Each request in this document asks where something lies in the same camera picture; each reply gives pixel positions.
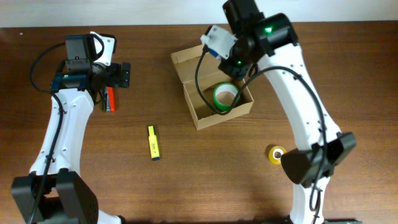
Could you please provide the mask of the green tape roll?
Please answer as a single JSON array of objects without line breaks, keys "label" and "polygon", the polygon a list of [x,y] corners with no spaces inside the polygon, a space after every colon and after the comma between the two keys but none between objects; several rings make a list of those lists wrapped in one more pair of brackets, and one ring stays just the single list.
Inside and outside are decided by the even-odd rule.
[{"label": "green tape roll", "polygon": [[238,95],[239,88],[232,83],[221,83],[213,92],[213,101],[220,111],[230,109],[235,97]]}]

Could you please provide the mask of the cardboard box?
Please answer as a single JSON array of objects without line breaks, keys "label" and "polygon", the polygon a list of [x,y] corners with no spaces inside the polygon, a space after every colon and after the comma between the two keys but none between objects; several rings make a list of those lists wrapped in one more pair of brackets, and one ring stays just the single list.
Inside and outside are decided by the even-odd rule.
[{"label": "cardboard box", "polygon": [[227,109],[245,81],[225,75],[218,69],[220,61],[207,53],[201,61],[196,82],[195,70],[201,54],[201,45],[170,54],[197,130],[248,114],[254,103],[249,88],[243,90],[237,105],[228,114],[219,115],[210,108]]}]

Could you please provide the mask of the yellow tape roll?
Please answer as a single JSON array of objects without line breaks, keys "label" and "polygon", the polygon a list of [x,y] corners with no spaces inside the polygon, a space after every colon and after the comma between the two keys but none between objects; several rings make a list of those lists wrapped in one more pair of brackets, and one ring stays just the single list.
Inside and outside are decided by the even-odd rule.
[{"label": "yellow tape roll", "polygon": [[285,150],[284,147],[282,146],[273,146],[271,147],[268,158],[271,163],[275,165],[281,164],[281,158],[282,156],[286,153],[287,151]]}]

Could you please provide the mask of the yellow highlighter marker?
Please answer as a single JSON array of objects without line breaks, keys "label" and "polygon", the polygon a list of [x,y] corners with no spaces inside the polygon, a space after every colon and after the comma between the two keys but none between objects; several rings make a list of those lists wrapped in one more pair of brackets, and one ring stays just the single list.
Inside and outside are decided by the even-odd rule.
[{"label": "yellow highlighter marker", "polygon": [[148,126],[149,133],[149,147],[150,147],[150,156],[153,161],[158,161],[160,159],[160,150],[157,141],[157,135],[155,133],[154,126]]}]

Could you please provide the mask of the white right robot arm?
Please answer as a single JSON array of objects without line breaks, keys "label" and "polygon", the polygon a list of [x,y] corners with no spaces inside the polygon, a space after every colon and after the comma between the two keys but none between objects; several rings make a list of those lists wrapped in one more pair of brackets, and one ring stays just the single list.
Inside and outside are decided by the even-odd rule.
[{"label": "white right robot arm", "polygon": [[226,18],[237,37],[230,50],[234,64],[257,65],[251,77],[267,77],[292,127],[296,148],[281,157],[294,190],[290,222],[325,223],[326,187],[335,167],[356,147],[355,136],[343,133],[323,106],[285,14],[227,12]]}]

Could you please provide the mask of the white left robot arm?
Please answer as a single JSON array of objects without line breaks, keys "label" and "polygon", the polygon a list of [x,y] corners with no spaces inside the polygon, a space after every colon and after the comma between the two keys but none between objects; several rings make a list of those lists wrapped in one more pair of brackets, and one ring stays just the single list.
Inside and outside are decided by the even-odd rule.
[{"label": "white left robot arm", "polygon": [[125,223],[100,210],[80,175],[86,125],[95,105],[105,104],[105,88],[129,86],[130,63],[114,63],[117,40],[111,34],[68,35],[67,58],[50,89],[49,124],[29,174],[12,182],[13,199],[26,223]]}]

